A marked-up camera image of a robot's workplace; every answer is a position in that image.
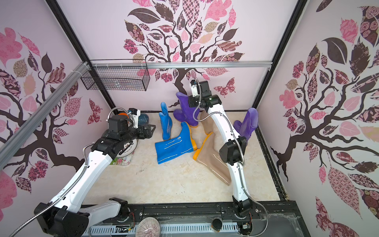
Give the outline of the purple rain boot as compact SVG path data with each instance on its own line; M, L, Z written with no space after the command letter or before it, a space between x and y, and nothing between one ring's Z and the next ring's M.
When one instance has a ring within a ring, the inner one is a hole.
M240 136L245 137L248 141L258 127L258 119L258 111L255 108L250 108L243 121L236 120L234 122L234 128Z
M177 92L176 96L179 99L181 108L174 110L174 118L179 122L186 122L191 127L197 127L198 121L196 121L194 118L197 119L200 109L195 110L196 107L189 106L189 98L187 95L181 92Z

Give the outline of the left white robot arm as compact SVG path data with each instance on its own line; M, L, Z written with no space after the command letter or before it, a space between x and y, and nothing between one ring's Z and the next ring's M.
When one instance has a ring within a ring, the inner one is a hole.
M40 203L36 207L34 214L42 231L54 237L80 237L89 227L104 220L126 221L131 212L126 200L114 197L85 208L82 204L105 168L125 151L124 145L140 139L141 135L151 138L155 129L156 126L150 124L121 131L107 129L93 144L84 164L69 183L48 204Z

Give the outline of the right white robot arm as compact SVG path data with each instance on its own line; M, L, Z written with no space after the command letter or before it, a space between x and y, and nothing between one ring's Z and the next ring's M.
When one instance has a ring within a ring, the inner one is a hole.
M196 110L202 108L208 113L203 119L197 119L195 115L193 115L193 118L199 122L212 118L222 135L224 145L219 150L219 155L221 160L227 165L231 175L234 212L236 216L243 218L251 210L256 209L255 201L250 196L246 187L243 170L247 140L234 129L220 98L217 95L212 95L207 81L199 82L197 79L192 80L190 88L189 106L194 107Z

